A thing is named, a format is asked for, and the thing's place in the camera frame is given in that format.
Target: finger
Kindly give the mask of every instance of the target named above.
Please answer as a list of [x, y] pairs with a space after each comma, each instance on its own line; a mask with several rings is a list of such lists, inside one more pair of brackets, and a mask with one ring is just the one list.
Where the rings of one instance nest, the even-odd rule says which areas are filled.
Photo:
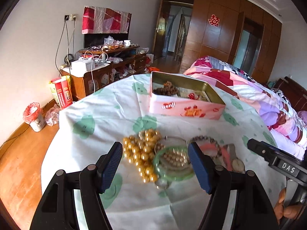
[[286, 188], [283, 188], [279, 193], [278, 202], [282, 203], [285, 200], [285, 197], [286, 197]]
[[300, 213], [302, 206], [303, 206], [302, 204], [298, 204], [286, 207], [284, 209], [284, 217], [288, 219], [295, 219], [297, 215]]
[[280, 220], [283, 216], [283, 213], [284, 213], [284, 207], [283, 207], [282, 203], [277, 203], [275, 205], [274, 212], [275, 212], [277, 220]]

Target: wooden headboard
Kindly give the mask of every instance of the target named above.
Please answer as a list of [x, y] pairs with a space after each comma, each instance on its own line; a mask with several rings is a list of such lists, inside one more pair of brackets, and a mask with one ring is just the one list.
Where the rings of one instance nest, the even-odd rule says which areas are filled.
[[307, 91], [301, 85], [289, 77], [281, 78], [274, 85], [274, 88], [282, 90], [289, 99], [292, 108], [298, 111], [307, 111]]

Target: metal screw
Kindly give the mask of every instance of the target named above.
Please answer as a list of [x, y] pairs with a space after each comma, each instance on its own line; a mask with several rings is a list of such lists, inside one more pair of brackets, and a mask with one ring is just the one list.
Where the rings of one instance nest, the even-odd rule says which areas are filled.
[[90, 164], [87, 169], [88, 170], [94, 170], [96, 168], [96, 165], [95, 164]]
[[254, 171], [248, 170], [248, 175], [249, 176], [255, 176], [255, 173], [254, 173]]
[[58, 170], [57, 172], [56, 172], [56, 175], [57, 176], [61, 176], [61, 175], [63, 175], [64, 174], [64, 171], [63, 170]]
[[217, 171], [222, 171], [222, 170], [224, 169], [224, 167], [223, 167], [222, 165], [216, 165], [216, 166], [215, 166], [215, 169], [216, 169]]

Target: chinese character decoration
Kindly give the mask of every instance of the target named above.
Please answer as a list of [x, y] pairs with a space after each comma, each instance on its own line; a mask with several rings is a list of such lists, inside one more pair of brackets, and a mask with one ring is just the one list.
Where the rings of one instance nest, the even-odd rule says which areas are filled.
[[210, 17], [210, 19], [208, 19], [208, 21], [209, 21], [210, 25], [218, 27], [220, 19], [217, 18], [215, 15], [211, 15], [211, 17]]

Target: tablecloth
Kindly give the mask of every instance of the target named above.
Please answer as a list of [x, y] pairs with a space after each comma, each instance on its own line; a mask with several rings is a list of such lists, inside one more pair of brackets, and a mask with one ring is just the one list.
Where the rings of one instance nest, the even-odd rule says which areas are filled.
[[[285, 187], [283, 175], [268, 167], [262, 157], [247, 149], [254, 138], [276, 145], [256, 110], [214, 87], [226, 104], [219, 120], [149, 114], [150, 74], [133, 75], [114, 82], [60, 112], [59, 131], [41, 168], [42, 192], [59, 169], [67, 173], [84, 169], [106, 154], [115, 141], [140, 130], [157, 128], [164, 136], [186, 140], [198, 135], [213, 137], [220, 144], [234, 144], [246, 170], [253, 170], [270, 201], [277, 201]], [[173, 182], [167, 190], [144, 184], [136, 168], [122, 159], [111, 187], [101, 195], [113, 229], [197, 229], [210, 196], [197, 178]], [[75, 191], [80, 230], [87, 229], [80, 192]], [[223, 229], [231, 226], [235, 191], [232, 191]]]

